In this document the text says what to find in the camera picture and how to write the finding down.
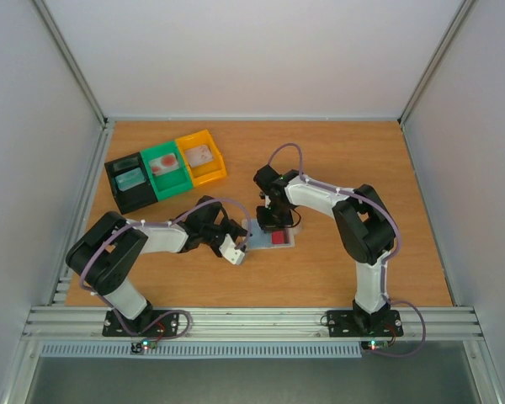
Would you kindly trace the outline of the beige card holder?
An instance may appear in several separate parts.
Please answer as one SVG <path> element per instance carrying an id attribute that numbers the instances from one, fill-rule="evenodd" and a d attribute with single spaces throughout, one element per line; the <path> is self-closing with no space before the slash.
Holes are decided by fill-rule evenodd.
<path id="1" fill-rule="evenodd" d="M 286 228 L 290 236 L 290 244 L 283 246 L 274 246 L 271 242 L 271 234 L 273 232 L 262 231 L 257 223 L 256 219 L 251 220 L 251 224 L 248 225 L 247 220 L 242 220 L 242 227 L 248 228 L 252 235 L 249 237 L 247 241 L 247 250 L 266 250 L 266 249 L 275 249 L 275 248 L 287 248 L 293 247 L 295 245 L 295 236 L 301 232 L 302 226 L 299 224 L 296 227 Z"/>

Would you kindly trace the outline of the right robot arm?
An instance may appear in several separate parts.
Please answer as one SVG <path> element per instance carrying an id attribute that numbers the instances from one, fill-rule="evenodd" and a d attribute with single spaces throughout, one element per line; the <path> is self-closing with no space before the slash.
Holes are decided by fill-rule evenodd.
<path id="1" fill-rule="evenodd" d="M 264 231 L 291 224 L 290 212 L 306 207 L 334 219 L 346 253 L 356 262 L 357 289 L 350 321 L 359 334 L 376 332 L 391 309 L 386 291 L 388 261 L 399 250 L 400 232 L 375 189 L 340 188 L 315 180 L 297 170 L 277 173 L 261 167 L 253 182 L 265 204 L 256 209 Z"/>

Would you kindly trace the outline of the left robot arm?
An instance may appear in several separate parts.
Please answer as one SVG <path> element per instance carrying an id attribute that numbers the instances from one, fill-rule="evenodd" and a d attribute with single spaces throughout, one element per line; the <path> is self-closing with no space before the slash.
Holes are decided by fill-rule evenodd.
<path id="1" fill-rule="evenodd" d="M 105 213 L 69 249 L 65 264 L 79 276 L 79 286 L 94 293 L 130 335 L 151 330 L 162 316 L 129 280 L 142 254 L 187 253 L 206 245 L 233 265 L 246 256 L 252 218 L 232 199 L 204 196 L 195 207 L 169 221 L 133 221 Z"/>

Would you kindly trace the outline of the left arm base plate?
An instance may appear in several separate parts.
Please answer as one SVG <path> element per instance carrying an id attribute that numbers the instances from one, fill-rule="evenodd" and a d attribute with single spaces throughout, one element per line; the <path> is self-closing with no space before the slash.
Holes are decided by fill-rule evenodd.
<path id="1" fill-rule="evenodd" d="M 107 338 L 158 338 L 178 334 L 180 315 L 170 310 L 144 310 L 136 319 L 127 319 L 115 311 L 104 318 L 102 335 Z"/>

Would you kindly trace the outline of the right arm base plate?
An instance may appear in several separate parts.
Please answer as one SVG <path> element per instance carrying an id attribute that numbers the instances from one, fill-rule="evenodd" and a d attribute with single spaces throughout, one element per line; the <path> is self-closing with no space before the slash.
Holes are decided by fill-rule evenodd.
<path id="1" fill-rule="evenodd" d="M 328 334 L 331 338 L 390 338 L 404 335 L 398 311 L 389 310 L 368 318 L 353 310 L 325 312 Z"/>

